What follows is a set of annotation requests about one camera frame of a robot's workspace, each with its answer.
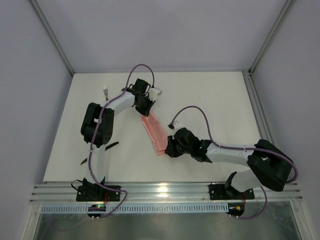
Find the pink cloth napkin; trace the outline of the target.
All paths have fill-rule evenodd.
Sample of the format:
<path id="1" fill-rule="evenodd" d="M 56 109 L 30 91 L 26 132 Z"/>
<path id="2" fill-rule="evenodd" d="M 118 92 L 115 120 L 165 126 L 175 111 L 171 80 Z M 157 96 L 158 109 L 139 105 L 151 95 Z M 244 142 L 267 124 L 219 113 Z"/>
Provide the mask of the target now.
<path id="1" fill-rule="evenodd" d="M 151 111 L 148 116 L 142 115 L 140 119 L 150 137 L 155 154 L 164 155 L 168 146 L 168 136 L 156 115 Z"/>

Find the black handled knife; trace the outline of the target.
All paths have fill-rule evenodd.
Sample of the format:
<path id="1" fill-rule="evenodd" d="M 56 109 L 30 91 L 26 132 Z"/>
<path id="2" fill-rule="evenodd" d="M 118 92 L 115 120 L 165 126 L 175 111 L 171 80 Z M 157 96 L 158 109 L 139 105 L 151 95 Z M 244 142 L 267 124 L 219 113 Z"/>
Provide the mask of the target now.
<path id="1" fill-rule="evenodd" d="M 113 148 L 114 146 L 116 146 L 116 145 L 118 145 L 118 144 L 119 144 L 118 141 L 113 142 L 113 143 L 107 145 L 107 146 L 105 147 L 104 151 L 107 151 L 108 149 Z M 83 165 L 83 164 L 86 163 L 87 161 L 88 161 L 88 159 L 85 158 L 85 159 L 80 163 L 80 165 Z"/>

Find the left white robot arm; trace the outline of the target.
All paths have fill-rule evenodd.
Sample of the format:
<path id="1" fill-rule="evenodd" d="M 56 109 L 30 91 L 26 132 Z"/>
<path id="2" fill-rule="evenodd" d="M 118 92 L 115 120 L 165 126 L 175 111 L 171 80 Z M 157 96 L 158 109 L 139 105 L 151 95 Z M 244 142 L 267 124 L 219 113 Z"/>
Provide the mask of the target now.
<path id="1" fill-rule="evenodd" d="M 89 182 L 101 185 L 105 180 L 105 148 L 113 135 L 115 117 L 128 108 L 135 108 L 147 117 L 161 94 L 162 90 L 138 78 L 135 84 L 123 88 L 119 95 L 105 103 L 88 105 L 80 133 L 88 144 L 86 178 Z"/>

